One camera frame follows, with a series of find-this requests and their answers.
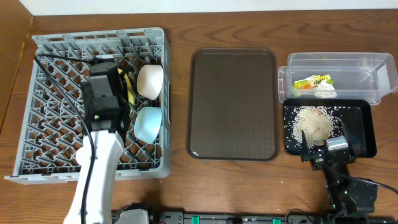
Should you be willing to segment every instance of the pile of white grains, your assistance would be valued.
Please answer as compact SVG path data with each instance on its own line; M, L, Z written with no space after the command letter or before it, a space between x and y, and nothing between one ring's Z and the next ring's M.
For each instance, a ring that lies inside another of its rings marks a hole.
M292 122L293 136L302 143L303 130L309 149L315 145L321 146L326 139L333 137L333 130L337 128L336 124L340 120L332 115L333 111L328 113L324 106L301 106L295 108L294 112L297 115Z

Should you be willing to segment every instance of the white crumpled item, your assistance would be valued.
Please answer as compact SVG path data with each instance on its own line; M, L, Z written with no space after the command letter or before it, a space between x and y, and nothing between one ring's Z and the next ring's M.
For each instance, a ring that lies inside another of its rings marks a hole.
M315 90L315 96L321 99L334 98L337 96L337 93L335 91L331 92L322 91L322 90L334 90L334 89L335 88L333 87L332 84L327 83L326 80L322 80L321 83L319 83L317 90Z

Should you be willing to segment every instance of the wooden tabletop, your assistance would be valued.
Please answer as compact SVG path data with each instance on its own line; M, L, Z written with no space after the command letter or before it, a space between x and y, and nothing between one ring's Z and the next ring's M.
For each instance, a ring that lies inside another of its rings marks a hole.
M331 209L323 172L288 155L282 141L270 162L203 161L187 154L191 56L207 47L250 47L271 49L278 67L292 52L388 52L398 63L398 10L48 16L34 17L30 35L141 27L163 28L172 48L172 173L164 179L117 181L114 209L132 202L273 215L291 208ZM0 135L0 177L14 168L35 50L29 39ZM377 155L358 159L349 170L398 188L398 93L385 96L372 113ZM75 182L20 185L0 179L0 223L61 223L75 188ZM379 188L374 216L398 218L397 204L397 195Z

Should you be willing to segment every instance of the cup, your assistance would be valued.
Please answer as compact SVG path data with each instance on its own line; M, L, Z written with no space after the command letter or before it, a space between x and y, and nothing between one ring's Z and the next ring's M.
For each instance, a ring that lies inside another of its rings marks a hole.
M134 125L134 135L141 141L151 144L155 141L161 125L162 109L157 107L144 107L138 112Z
M138 93L150 100L156 99L162 90L163 76L161 65L144 65L138 73Z

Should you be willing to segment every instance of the clear plastic container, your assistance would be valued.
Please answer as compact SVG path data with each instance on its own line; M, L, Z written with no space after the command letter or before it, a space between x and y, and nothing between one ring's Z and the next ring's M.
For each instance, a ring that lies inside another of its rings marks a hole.
M398 90L394 58L387 53L293 53L289 66L278 71L279 100L288 98L317 98L319 94L335 99L366 100L378 105L381 98ZM335 90L301 90L294 81L312 75L330 74Z

